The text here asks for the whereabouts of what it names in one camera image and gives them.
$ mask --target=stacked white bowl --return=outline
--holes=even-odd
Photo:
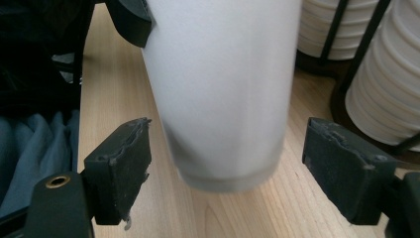
[[[388,145],[420,132],[419,0],[393,2],[347,93],[346,108],[361,131]]]
[[[340,0],[303,0],[297,48],[319,58],[324,48]],[[356,50],[378,0],[349,0],[334,40],[329,60],[350,60]]]

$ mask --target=wooden table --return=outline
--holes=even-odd
[[[132,208],[132,227],[94,226],[96,237],[383,237],[378,226],[351,225],[301,163],[308,117],[331,119],[334,80],[297,70],[284,149],[276,173],[242,193],[210,193],[182,182],[170,160],[142,53],[96,6],[83,68],[79,170],[82,160],[120,124],[153,119],[150,177]]]

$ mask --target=blue fabric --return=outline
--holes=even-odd
[[[79,112],[69,119],[34,114],[0,116],[0,217],[28,206],[35,184],[55,173],[76,170]]]

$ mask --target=screw hole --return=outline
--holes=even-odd
[[[69,176],[55,177],[55,178],[50,179],[47,182],[46,187],[47,188],[58,188],[58,187],[66,185],[69,181],[70,181]]]
[[[388,160],[388,158],[386,156],[383,156],[383,155],[376,155],[375,158],[379,161],[382,161],[382,162]]]

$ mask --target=white cup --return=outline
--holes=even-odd
[[[301,2],[149,1],[144,58],[180,176],[213,191],[249,189],[276,170]]]

